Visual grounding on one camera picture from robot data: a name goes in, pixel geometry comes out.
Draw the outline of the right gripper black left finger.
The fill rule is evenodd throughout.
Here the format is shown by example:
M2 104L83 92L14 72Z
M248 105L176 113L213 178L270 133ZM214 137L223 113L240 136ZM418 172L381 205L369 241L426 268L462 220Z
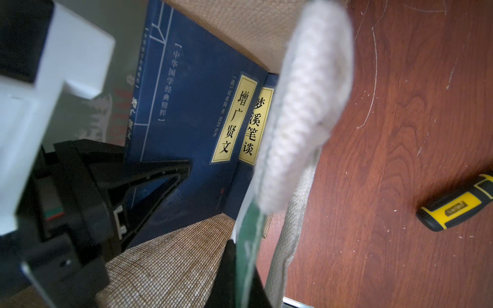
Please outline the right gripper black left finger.
M236 245L227 241L209 298L204 307L233 308L236 300Z

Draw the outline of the small yellow black cylinder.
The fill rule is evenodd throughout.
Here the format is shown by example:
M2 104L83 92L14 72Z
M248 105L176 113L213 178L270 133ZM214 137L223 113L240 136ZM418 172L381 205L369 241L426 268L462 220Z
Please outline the small yellow black cylinder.
M422 206L417 219L434 232L455 227L492 203L492 172L479 174L469 184Z

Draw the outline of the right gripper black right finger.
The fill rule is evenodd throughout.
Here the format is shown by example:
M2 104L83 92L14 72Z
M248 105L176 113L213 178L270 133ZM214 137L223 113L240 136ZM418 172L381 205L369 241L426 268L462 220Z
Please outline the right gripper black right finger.
M259 275L254 275L250 289L250 308L272 308Z

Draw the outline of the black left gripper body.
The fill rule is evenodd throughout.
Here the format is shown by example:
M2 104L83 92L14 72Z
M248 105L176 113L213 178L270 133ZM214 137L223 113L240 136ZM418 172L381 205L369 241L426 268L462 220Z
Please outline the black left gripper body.
M100 171L123 158L123 147L91 140L39 151L15 212L18 228L1 237L2 300L32 286L50 307L96 305L117 239Z

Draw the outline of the blue book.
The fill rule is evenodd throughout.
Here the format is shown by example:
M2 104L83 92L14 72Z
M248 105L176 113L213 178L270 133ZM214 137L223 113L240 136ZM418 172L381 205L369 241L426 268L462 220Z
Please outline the blue book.
M267 74L259 97L254 104L254 109L246 122L246 132L241 138L240 156L223 208L224 214L232 219L237 218L253 177L254 166L278 80L278 75Z
M267 71L163 1L148 4L126 138L128 162L188 160L190 175L131 241L215 215L226 200Z

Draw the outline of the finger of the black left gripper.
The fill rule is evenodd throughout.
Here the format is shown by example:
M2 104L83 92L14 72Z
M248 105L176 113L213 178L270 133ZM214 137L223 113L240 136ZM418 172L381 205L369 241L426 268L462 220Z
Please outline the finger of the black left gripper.
M124 147L88 139L60 142L55 154L95 243L132 242L192 169L189 160L126 162Z

